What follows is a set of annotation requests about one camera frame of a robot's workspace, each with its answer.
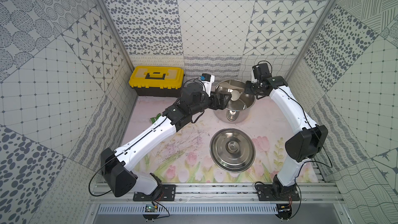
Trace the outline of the cream spoon with grey handle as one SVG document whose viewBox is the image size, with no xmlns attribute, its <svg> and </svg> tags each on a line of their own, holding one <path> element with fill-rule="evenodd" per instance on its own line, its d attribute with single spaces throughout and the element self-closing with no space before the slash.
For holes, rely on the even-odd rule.
<svg viewBox="0 0 398 224">
<path fill-rule="evenodd" d="M 231 101 L 243 100 L 249 97 L 250 95 L 246 94 L 244 91 L 233 90 L 231 92 Z"/>
</svg>

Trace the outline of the stainless steel pot lid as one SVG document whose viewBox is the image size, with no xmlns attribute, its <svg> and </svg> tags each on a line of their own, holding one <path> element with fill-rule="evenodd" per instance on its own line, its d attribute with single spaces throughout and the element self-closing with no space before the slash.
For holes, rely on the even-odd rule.
<svg viewBox="0 0 398 224">
<path fill-rule="evenodd" d="M 219 168 L 231 173 L 240 173 L 252 166 L 256 158 L 256 149 L 246 133 L 227 128 L 216 132 L 211 138 L 210 156 Z"/>
</svg>

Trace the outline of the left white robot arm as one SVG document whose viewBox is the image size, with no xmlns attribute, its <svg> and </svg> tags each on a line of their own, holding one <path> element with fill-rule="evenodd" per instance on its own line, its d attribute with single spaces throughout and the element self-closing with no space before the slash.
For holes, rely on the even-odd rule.
<svg viewBox="0 0 398 224">
<path fill-rule="evenodd" d="M 135 166 L 162 141 L 194 123 L 194 115 L 201 116 L 207 109 L 224 110 L 231 98 L 229 92 L 206 92 L 203 83 L 190 83 L 148 129 L 115 150 L 102 151 L 99 171 L 114 196 L 122 197 L 134 191 L 157 199 L 163 188 L 161 180 L 153 173 L 135 172 Z"/>
</svg>

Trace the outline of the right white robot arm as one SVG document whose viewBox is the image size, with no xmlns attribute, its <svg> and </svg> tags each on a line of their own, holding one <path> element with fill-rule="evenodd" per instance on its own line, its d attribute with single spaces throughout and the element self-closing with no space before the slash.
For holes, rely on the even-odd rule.
<svg viewBox="0 0 398 224">
<path fill-rule="evenodd" d="M 296 179 L 304 166 L 321 152 L 328 129 L 317 124 L 297 102 L 287 82 L 280 76 L 263 81 L 246 81 L 245 93 L 262 99 L 271 98 L 280 108 L 292 128 L 293 137 L 285 143 L 287 159 L 273 179 L 273 194 L 295 191 Z"/>
</svg>

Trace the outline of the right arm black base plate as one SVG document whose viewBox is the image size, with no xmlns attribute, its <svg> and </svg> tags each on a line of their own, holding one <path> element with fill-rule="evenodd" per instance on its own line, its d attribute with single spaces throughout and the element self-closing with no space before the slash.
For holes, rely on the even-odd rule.
<svg viewBox="0 0 398 224">
<path fill-rule="evenodd" d="M 259 201 L 300 201 L 301 199 L 296 185 L 284 187 L 256 182 L 255 189 Z"/>
</svg>

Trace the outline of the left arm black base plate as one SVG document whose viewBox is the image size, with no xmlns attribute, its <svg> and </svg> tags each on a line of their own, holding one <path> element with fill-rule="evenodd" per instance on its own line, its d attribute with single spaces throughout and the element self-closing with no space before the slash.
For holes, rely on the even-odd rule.
<svg viewBox="0 0 398 224">
<path fill-rule="evenodd" d="M 143 193 L 135 193 L 133 197 L 134 202 L 171 202 L 175 200 L 176 185 L 163 184 L 158 186 L 153 193 L 145 195 Z"/>
</svg>

